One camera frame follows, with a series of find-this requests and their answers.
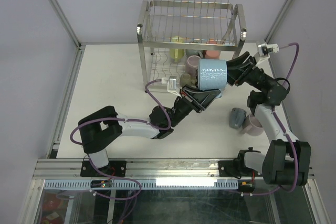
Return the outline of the small grey-green cup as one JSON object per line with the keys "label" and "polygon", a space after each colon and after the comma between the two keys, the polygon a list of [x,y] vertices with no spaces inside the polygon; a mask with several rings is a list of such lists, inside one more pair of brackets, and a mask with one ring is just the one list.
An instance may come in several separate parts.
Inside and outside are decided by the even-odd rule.
{"label": "small grey-green cup", "polygon": [[182,88],[183,86],[191,86],[195,87],[196,86],[196,78],[189,73],[184,73],[180,77],[180,87]]}

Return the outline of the light blue ribbed mug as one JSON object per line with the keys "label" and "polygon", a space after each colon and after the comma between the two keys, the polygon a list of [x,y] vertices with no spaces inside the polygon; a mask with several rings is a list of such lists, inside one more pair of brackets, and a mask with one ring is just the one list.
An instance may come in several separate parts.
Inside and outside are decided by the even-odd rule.
{"label": "light blue ribbed mug", "polygon": [[197,82],[200,90],[224,90],[227,84],[226,61],[201,59],[198,63]]}

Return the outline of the tall pink cup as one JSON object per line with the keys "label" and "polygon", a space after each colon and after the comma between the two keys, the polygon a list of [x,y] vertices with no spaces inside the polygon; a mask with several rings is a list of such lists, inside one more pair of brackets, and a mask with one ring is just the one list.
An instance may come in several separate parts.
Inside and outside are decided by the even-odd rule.
{"label": "tall pink cup", "polygon": [[204,53],[204,58],[205,59],[219,60],[220,55],[221,55],[221,53],[218,50],[206,50],[205,53]]}

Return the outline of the pink mug with handle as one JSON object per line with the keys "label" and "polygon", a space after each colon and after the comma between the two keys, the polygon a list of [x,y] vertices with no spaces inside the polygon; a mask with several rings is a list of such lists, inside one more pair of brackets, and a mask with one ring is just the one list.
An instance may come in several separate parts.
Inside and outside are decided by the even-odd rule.
{"label": "pink mug with handle", "polygon": [[216,45],[216,44],[217,44],[217,41],[215,41],[215,40],[208,40],[208,41],[206,42],[206,44]]}

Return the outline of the lilac mug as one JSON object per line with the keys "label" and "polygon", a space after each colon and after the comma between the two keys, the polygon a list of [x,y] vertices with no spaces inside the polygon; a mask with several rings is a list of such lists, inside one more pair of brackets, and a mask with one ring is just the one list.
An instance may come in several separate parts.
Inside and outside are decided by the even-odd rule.
{"label": "lilac mug", "polygon": [[196,77],[200,59],[201,58],[197,55],[189,56],[185,64],[185,73],[188,73],[193,77]]}
{"label": "lilac mug", "polygon": [[248,134],[251,136],[259,136],[264,132],[264,128],[258,119],[252,115],[248,114],[242,124],[240,134]]}

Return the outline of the blue-grey speckled jug mug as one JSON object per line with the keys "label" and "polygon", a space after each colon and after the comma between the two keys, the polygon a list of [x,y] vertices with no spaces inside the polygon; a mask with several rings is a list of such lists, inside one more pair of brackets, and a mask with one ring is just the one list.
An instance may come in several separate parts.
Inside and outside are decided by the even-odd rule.
{"label": "blue-grey speckled jug mug", "polygon": [[232,108],[229,115],[229,126],[233,129],[239,129],[246,117],[246,110],[242,108]]}

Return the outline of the dark speckled grey mug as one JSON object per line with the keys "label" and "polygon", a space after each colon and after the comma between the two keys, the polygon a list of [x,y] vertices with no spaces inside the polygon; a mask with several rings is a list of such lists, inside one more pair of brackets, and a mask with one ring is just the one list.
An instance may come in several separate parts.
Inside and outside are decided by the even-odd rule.
{"label": "dark speckled grey mug", "polygon": [[185,49],[185,54],[187,58],[190,56],[199,56],[200,58],[204,58],[203,51],[198,49]]}

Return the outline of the pale yellow-green mug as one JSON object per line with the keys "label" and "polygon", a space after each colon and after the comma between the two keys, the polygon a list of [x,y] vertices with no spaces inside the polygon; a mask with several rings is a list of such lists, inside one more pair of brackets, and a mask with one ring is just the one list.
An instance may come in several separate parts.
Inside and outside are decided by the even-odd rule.
{"label": "pale yellow-green mug", "polygon": [[[172,37],[171,42],[183,42],[183,38],[180,36]],[[179,63],[182,58],[184,57],[184,50],[183,49],[170,49],[170,57],[174,63]]]}

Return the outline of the yellow enamel mug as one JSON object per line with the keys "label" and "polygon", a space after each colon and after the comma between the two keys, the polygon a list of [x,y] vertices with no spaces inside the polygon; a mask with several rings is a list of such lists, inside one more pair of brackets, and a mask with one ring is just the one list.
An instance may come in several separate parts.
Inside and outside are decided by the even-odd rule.
{"label": "yellow enamel mug", "polygon": [[195,86],[195,88],[199,88],[199,84],[198,84],[198,77],[195,77],[194,79],[193,79],[193,85]]}

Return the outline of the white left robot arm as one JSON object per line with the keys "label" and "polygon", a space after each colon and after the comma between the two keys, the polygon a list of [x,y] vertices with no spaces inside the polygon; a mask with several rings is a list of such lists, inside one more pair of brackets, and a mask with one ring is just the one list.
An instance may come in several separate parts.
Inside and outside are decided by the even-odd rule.
{"label": "white left robot arm", "polygon": [[158,104],[149,119],[131,119],[116,112],[113,106],[106,106],[81,119],[70,134],[79,131],[81,144],[91,161],[91,169],[99,176],[106,175],[110,163],[106,148],[117,138],[139,136],[148,139],[163,139],[173,133],[176,127],[192,111],[201,113],[221,96],[220,89],[198,90],[184,86],[172,108]]}

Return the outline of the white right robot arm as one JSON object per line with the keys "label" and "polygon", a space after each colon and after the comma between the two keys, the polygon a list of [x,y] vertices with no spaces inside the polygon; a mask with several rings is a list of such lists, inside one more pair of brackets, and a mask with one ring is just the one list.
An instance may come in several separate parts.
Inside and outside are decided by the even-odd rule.
{"label": "white right robot arm", "polygon": [[266,184],[287,192],[304,186],[308,180],[311,146],[286,128],[276,112],[290,91],[289,81],[267,75],[248,52],[227,62],[227,74],[231,86],[247,83],[255,88],[247,98],[247,106],[261,123],[270,143],[265,155],[252,148],[239,151],[234,160],[235,171],[240,175],[252,170],[259,172]]}

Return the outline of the stainless steel dish rack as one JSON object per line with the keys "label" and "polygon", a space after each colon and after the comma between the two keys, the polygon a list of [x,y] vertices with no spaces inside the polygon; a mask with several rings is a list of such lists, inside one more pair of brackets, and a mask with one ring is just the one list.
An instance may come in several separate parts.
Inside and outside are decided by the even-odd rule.
{"label": "stainless steel dish rack", "polygon": [[[218,50],[236,58],[247,37],[243,6],[210,0],[143,1],[136,28],[144,84],[180,77],[185,70],[185,49]],[[183,42],[171,42],[174,36]],[[206,44],[208,40],[217,44]],[[171,59],[171,48],[184,50],[179,63]]]}

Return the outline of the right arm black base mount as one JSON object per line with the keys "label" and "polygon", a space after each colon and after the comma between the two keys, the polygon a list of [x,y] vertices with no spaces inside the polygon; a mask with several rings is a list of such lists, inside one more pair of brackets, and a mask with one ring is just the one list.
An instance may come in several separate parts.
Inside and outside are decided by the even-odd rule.
{"label": "right arm black base mount", "polygon": [[254,150],[252,147],[246,150],[240,150],[237,157],[218,161],[219,176],[231,176],[237,179],[261,176],[264,160],[265,154]]}

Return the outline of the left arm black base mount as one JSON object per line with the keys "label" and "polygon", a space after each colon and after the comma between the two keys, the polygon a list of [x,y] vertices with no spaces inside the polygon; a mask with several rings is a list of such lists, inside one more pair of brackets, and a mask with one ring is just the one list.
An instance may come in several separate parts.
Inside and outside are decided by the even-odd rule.
{"label": "left arm black base mount", "polygon": [[[99,170],[108,176],[125,177],[127,167],[126,161],[110,160],[109,164]],[[89,161],[83,161],[80,171],[81,177],[102,177],[90,164]]]}

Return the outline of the aluminium mounting rail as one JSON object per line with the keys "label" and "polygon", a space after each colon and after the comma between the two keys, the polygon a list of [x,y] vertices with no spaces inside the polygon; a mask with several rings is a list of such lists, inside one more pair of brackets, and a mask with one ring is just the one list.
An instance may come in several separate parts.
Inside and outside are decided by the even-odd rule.
{"label": "aluminium mounting rail", "polygon": [[[232,166],[233,159],[111,159],[102,170],[108,175],[137,180],[160,177],[229,177],[226,167]],[[39,159],[33,179],[85,179],[95,178],[96,173],[84,158]]]}

